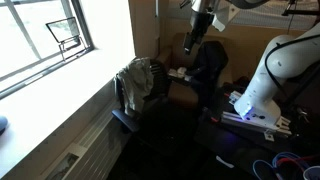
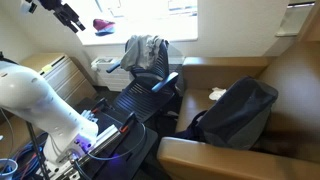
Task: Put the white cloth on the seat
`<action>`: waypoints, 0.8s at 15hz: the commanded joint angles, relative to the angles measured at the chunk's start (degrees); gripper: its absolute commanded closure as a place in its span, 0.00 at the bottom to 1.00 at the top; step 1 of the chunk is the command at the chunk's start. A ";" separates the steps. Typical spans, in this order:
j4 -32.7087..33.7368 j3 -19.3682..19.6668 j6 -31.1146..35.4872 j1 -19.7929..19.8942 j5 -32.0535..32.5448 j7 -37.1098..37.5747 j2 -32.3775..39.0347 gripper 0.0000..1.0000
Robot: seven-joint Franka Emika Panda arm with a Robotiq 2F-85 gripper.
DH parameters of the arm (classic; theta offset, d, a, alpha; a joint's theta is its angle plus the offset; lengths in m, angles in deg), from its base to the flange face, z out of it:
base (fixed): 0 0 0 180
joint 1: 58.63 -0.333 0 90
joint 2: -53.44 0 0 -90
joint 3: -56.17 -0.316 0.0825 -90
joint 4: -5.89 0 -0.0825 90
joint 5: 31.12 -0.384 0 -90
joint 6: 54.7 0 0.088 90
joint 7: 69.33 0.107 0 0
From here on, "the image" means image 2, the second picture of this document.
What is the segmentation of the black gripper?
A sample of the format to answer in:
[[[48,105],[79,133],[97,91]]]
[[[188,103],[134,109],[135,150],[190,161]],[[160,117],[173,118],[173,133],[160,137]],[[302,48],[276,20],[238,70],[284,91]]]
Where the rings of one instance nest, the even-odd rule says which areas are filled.
[[[39,0],[39,2],[46,10],[53,10],[54,16],[74,33],[77,33],[78,29],[72,25],[72,22],[74,22],[81,31],[86,29],[80,20],[78,20],[78,15],[74,10],[67,3],[63,4],[62,0]]]

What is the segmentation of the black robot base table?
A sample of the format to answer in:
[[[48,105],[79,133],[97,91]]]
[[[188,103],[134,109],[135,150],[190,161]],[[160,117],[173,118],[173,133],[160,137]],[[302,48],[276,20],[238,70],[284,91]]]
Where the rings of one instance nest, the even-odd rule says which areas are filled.
[[[132,180],[149,154],[158,134],[137,120],[72,164],[57,180]]]

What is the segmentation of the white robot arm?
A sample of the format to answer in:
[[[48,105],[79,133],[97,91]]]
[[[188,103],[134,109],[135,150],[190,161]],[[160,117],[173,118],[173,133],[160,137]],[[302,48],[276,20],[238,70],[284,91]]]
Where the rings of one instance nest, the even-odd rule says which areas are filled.
[[[66,103],[35,70],[3,58],[0,62],[0,106],[47,132],[43,153],[61,166],[69,152],[82,157],[97,143],[98,125]]]

